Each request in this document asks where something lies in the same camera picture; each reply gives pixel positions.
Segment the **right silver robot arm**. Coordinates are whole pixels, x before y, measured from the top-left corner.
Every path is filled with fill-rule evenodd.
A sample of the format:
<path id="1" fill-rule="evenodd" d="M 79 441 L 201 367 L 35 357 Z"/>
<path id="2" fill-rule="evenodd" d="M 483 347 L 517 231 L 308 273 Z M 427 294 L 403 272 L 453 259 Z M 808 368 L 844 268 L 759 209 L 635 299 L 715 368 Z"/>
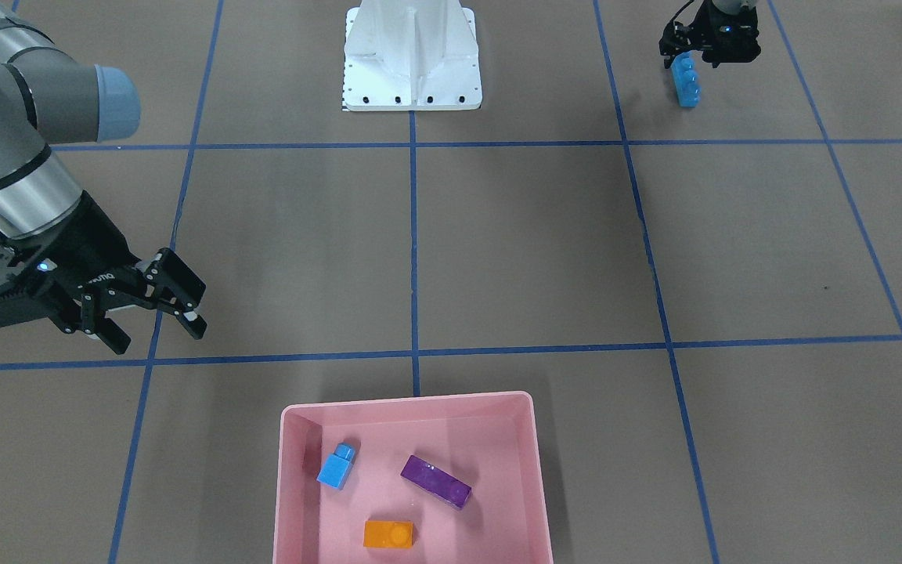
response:
<path id="1" fill-rule="evenodd" d="M 137 257 L 54 151 L 129 138 L 140 117 L 124 71 L 79 63 L 0 4 L 0 328 L 48 319 L 122 354 L 108 314 L 139 307 L 204 336 L 204 282 L 169 248 Z"/>

